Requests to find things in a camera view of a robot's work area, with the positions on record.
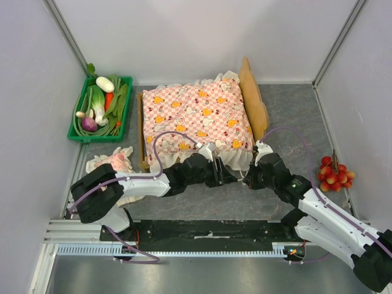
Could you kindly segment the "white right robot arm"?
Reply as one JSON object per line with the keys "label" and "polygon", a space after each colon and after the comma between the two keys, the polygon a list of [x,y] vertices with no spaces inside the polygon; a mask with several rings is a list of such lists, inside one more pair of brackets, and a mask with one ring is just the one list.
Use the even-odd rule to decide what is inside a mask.
{"label": "white right robot arm", "polygon": [[337,206],[303,176],[290,173],[276,153],[257,155],[243,180],[250,189],[271,189],[294,209],[281,225],[287,241],[310,241],[342,260],[374,292],[391,283],[391,230],[384,232]]}

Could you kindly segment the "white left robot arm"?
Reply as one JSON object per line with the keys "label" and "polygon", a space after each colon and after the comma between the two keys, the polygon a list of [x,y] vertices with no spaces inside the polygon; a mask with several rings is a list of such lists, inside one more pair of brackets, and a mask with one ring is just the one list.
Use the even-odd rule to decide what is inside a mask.
{"label": "white left robot arm", "polygon": [[143,195],[171,197],[194,184],[214,188],[237,181],[221,158],[208,160],[201,154],[193,154],[156,175],[123,173],[114,170],[111,164],[103,164],[71,186],[73,205],[69,211],[77,213],[81,223],[98,222],[121,241],[127,241],[133,237],[135,227],[119,200]]}

